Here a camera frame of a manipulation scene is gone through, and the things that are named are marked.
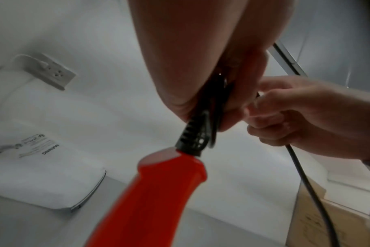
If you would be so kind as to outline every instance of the hand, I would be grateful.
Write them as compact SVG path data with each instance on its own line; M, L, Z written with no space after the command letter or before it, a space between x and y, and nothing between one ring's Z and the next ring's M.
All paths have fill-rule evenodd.
M306 77L265 77L246 113L248 132L272 146L370 159L370 93Z
M295 0L129 0L147 68L165 105L188 121L213 72L235 83L221 129L243 119L256 95L266 49L280 35Z

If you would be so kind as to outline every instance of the electrical outlet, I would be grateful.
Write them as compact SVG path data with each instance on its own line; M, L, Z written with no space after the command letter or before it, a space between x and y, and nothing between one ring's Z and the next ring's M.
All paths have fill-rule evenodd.
M24 70L62 91L76 76L71 70L42 53L34 54L32 59L24 64Z

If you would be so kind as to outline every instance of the black wire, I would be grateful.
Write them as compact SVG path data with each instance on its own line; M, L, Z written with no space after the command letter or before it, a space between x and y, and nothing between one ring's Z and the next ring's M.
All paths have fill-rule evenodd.
M294 162L295 167L298 170L298 173L300 175L300 178L303 181L304 186L306 186L306 189L307 189L308 193L310 194L312 200L315 203L315 206L318 208L319 213L323 218L324 224L325 224L327 232L329 234L330 246L331 247L340 247L340 243L338 241L337 233L335 232L333 222L331 221L330 216L327 213L326 209L324 208L324 206L323 206L322 202L320 201L319 197L315 193L314 188L312 188L310 182L308 181L307 176L306 176L302 166L300 165L298 157L296 156L296 154L295 154L293 148L291 147L291 145L286 145L285 147L287 148L289 154L291 155L292 161Z

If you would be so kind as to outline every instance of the cardboard box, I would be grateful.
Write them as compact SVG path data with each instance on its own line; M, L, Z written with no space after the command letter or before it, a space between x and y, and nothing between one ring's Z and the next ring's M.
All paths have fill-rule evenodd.
M326 190L311 181L330 215L343 247L370 247L369 216L323 199ZM286 242L288 247L329 247L329 236L316 206L303 184L300 185Z

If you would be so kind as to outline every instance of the red screwdriver handle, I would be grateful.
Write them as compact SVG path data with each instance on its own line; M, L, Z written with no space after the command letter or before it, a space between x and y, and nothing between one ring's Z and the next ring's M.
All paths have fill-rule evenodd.
M207 179L203 163L175 148L153 153L86 247L169 247L186 202Z

